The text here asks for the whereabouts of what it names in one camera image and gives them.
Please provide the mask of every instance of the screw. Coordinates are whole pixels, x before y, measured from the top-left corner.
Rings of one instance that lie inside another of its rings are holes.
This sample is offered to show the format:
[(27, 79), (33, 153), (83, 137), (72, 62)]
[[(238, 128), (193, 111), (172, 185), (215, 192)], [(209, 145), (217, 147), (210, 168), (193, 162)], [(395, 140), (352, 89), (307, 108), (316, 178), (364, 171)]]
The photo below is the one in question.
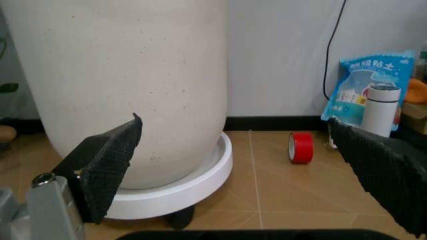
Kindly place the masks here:
[(42, 185), (48, 184), (52, 181), (55, 181), (56, 177), (55, 174), (52, 172), (46, 172), (46, 173), (42, 173), (38, 176), (36, 176), (33, 180), (32, 180), (32, 188), (37, 188), (40, 187)]

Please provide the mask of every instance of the white thermos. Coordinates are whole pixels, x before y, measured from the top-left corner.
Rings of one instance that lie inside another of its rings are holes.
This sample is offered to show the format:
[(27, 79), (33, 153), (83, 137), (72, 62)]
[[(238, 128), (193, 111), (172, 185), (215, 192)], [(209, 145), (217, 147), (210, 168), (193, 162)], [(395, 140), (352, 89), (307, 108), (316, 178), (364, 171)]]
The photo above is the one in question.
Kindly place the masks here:
[(388, 138), (398, 107), (401, 89), (379, 85), (369, 88), (361, 128)]

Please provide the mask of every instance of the black baseboard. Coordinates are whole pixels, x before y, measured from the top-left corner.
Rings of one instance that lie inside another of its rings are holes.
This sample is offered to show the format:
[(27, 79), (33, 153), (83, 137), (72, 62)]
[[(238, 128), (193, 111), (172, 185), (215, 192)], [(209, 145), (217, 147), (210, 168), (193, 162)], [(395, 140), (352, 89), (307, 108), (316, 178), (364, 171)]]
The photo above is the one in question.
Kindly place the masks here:
[(229, 116), (225, 131), (325, 131), (320, 116)]
[[(40, 119), (4, 118), (0, 125), (14, 127), (18, 134), (44, 132)], [(327, 123), (320, 116), (229, 116), (225, 131), (325, 131)]]
[(35, 134), (45, 131), (40, 119), (0, 119), (0, 125), (11, 126), (16, 129), (17, 134)]

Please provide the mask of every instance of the cardboard box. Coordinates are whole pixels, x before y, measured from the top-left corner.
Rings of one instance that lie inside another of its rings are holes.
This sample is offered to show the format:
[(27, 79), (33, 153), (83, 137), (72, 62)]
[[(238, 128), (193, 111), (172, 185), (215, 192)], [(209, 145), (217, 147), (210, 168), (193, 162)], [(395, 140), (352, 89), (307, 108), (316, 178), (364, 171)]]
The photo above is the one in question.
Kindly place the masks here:
[(427, 105), (404, 102), (400, 124), (427, 135)]

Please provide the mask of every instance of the tiled floor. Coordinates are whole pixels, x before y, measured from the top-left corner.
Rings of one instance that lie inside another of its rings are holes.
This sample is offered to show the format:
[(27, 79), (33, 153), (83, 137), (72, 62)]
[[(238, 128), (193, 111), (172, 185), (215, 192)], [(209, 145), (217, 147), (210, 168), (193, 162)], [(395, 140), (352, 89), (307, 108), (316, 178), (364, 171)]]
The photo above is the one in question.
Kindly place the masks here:
[[(326, 136), (313, 132), (309, 165), (288, 160), (288, 131), (232, 131), (234, 166), (226, 183), (196, 205), (187, 229), (377, 230), (398, 239), (414, 239), (363, 191), (339, 152), (325, 147)], [(44, 134), (21, 136), (0, 153), (0, 187), (13, 189), (19, 201), (34, 176), (51, 170), (61, 158)], [(89, 240), (115, 239), (141, 230), (170, 229), (161, 218), (87, 224)]]

